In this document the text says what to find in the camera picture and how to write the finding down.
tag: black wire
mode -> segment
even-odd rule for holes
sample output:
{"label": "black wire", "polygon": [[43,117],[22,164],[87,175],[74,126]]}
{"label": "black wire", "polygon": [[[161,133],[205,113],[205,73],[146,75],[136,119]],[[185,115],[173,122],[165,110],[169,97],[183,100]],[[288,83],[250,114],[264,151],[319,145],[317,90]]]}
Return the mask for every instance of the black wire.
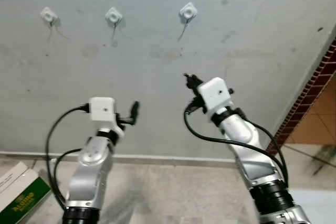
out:
{"label": "black wire", "polygon": [[73,111],[77,111],[77,110],[82,110],[82,107],[77,107],[77,108],[73,108],[67,112],[65,112],[63,115],[61,115],[57,120],[56,122],[52,125],[51,129],[49,130],[49,133],[47,135],[47,139],[46,139],[46,146],[45,146],[45,160],[46,160],[46,166],[47,166],[47,174],[48,174],[48,179],[49,179],[49,183],[50,183],[50,187],[51,187],[51,190],[52,190],[52,193],[54,194],[57,202],[59,203],[59,205],[61,206],[61,208],[65,208],[65,200],[64,198],[59,198],[58,195],[56,195],[56,191],[57,191],[57,183],[55,184],[54,183],[54,180],[52,178],[52,175],[51,175],[51,171],[50,171],[50,163],[49,163],[49,160],[50,160],[50,156],[49,156],[49,143],[50,143],[50,138],[51,138],[51,135],[53,134],[56,126],[59,124],[59,122],[65,118],[68,114],[70,114],[71,112]]}
{"label": "black wire", "polygon": [[298,150],[298,149],[292,148],[292,147],[288,146],[287,144],[284,144],[283,146],[286,147],[286,148],[289,148],[289,149],[291,149],[291,150],[293,150],[293,151],[295,151],[295,152],[298,152],[298,153],[300,153],[300,154],[302,154],[302,155],[305,155],[305,156],[307,156],[307,157],[310,157],[310,158],[312,158],[312,159],[316,159],[316,160],[318,160],[318,161],[320,161],[320,162],[322,162],[322,163],[324,163],[324,164],[326,164],[326,165],[330,165],[331,167],[336,168],[336,165],[333,165],[333,164],[331,164],[331,163],[329,163],[329,162],[327,162],[327,161],[324,161],[323,159],[320,159],[320,158],[318,158],[318,157],[314,157],[314,156],[312,156],[312,155],[310,155],[310,154],[308,154],[308,153],[306,153],[306,152],[303,152],[303,151],[300,151],[300,150]]}
{"label": "black wire", "polygon": [[280,163],[280,161],[278,161],[274,156],[272,156],[271,154],[269,154],[268,152],[266,152],[266,151],[264,151],[264,150],[262,150],[260,148],[254,147],[254,146],[249,145],[249,144],[245,144],[245,143],[241,143],[241,142],[237,142],[237,141],[232,141],[232,140],[228,140],[228,139],[220,139],[220,138],[208,137],[208,136],[203,136],[203,135],[198,134],[197,132],[195,132],[191,128],[191,126],[190,126],[190,124],[188,122],[188,118],[187,118],[187,115],[189,115],[188,109],[189,109],[189,106],[187,106],[185,108],[185,110],[184,110],[183,119],[184,119],[185,126],[188,128],[188,130],[194,136],[196,136],[196,137],[198,137],[200,139],[206,140],[206,141],[214,142],[214,143],[224,143],[224,144],[238,145],[238,146],[245,147],[245,148],[251,149],[253,151],[256,151],[256,152],[264,154],[265,156],[269,157],[271,160],[273,160],[278,165],[279,169],[281,170],[282,176],[284,177],[285,183],[286,183],[285,169],[282,166],[282,164]]}
{"label": "black wire", "polygon": [[68,155],[70,153],[74,153],[74,152],[80,152],[81,150],[82,149],[74,149],[74,150],[67,151],[67,152],[63,153],[61,156],[59,156],[56,159],[56,162],[55,162],[55,165],[54,165],[54,177],[53,177],[54,185],[55,185],[55,192],[54,192],[54,194],[57,195],[57,197],[59,197],[59,199],[62,200],[63,202],[65,202],[65,198],[62,195],[61,191],[59,190],[58,184],[57,184],[57,167],[58,167],[58,164],[62,161],[62,159],[66,155]]}
{"label": "black wire", "polygon": [[282,151],[280,150],[280,147],[279,147],[277,141],[276,141],[275,138],[272,136],[272,134],[271,134],[267,129],[265,129],[264,127],[261,127],[260,125],[254,123],[254,122],[251,122],[250,120],[248,120],[248,119],[246,119],[246,118],[245,118],[244,120],[245,120],[246,122],[249,122],[250,124],[252,124],[255,128],[258,128],[258,129],[262,130],[263,132],[265,132],[265,133],[268,135],[268,137],[271,139],[273,145],[275,146],[275,149],[276,149],[276,150],[278,151],[278,153],[279,153],[280,160],[281,160],[281,163],[282,163],[284,172],[285,172],[285,173],[284,173],[284,179],[285,179],[285,182],[286,182],[286,184],[287,184],[287,186],[288,186],[289,181],[288,181],[288,170],[287,170],[287,165],[286,165],[285,158],[283,157],[284,155],[282,154]]}

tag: gray wall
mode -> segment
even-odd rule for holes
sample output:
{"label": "gray wall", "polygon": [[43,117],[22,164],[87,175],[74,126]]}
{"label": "gray wall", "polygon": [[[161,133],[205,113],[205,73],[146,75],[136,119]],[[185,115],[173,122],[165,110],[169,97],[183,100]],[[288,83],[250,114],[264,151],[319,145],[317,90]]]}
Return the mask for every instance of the gray wall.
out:
{"label": "gray wall", "polygon": [[[188,2],[199,14],[177,41],[178,12]],[[45,6],[69,39],[56,30],[48,39],[39,16]],[[114,41],[104,19],[111,6],[124,15]],[[275,132],[336,17],[336,0],[0,0],[0,8],[0,151],[42,152],[57,116],[109,96],[123,114],[133,100],[142,104],[118,153],[222,158],[230,157],[225,146],[184,127],[192,94],[182,73],[225,78],[234,103]],[[201,113],[192,123],[219,136]],[[91,133],[88,115],[71,115],[52,152],[81,147]]]}

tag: orange floor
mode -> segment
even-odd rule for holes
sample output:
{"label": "orange floor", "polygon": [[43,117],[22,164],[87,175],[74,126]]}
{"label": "orange floor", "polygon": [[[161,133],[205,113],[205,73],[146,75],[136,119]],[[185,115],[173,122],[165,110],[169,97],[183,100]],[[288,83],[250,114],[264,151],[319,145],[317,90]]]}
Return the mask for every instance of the orange floor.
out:
{"label": "orange floor", "polygon": [[336,145],[336,76],[286,143]]}

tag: tiled floor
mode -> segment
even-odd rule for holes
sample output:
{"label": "tiled floor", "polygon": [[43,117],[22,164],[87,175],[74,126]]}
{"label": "tiled floor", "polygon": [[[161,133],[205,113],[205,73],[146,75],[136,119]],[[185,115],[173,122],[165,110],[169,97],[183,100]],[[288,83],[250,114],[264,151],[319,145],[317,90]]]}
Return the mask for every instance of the tiled floor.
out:
{"label": "tiled floor", "polygon": [[[311,155],[320,145],[290,145]],[[286,147],[290,192],[312,223],[336,223],[336,168]],[[18,160],[0,159],[0,176]],[[24,161],[33,166],[33,161]],[[334,157],[330,163],[336,165]],[[64,193],[75,162],[62,162]],[[34,170],[45,174],[45,162]],[[21,224],[60,224],[62,211],[49,195]],[[235,168],[115,164],[99,224],[257,224],[252,199]]]}
{"label": "tiled floor", "polygon": [[286,143],[336,145],[336,76]]}

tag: robotic arm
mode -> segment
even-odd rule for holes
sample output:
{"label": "robotic arm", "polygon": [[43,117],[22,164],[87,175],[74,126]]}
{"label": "robotic arm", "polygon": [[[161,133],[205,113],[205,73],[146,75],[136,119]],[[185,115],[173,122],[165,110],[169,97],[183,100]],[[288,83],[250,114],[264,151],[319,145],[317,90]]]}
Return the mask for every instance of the robotic arm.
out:
{"label": "robotic arm", "polygon": [[[185,76],[187,87],[196,95],[185,110],[185,118],[203,108],[209,121],[219,128],[228,142],[262,148],[256,128],[244,120],[246,117],[240,108],[232,109],[230,94],[233,90],[227,88],[223,79],[203,82],[195,75]],[[295,205],[286,181],[282,180],[268,156],[244,146],[228,144],[228,147],[234,153],[239,172],[254,199],[261,224],[311,224],[302,208]]]}
{"label": "robotic arm", "polygon": [[139,108],[139,102],[135,102],[130,117],[120,118],[114,105],[113,98],[90,99],[89,113],[97,132],[79,154],[78,168],[66,197],[63,224],[94,224],[99,220],[114,148],[124,137],[123,124],[136,123]]}

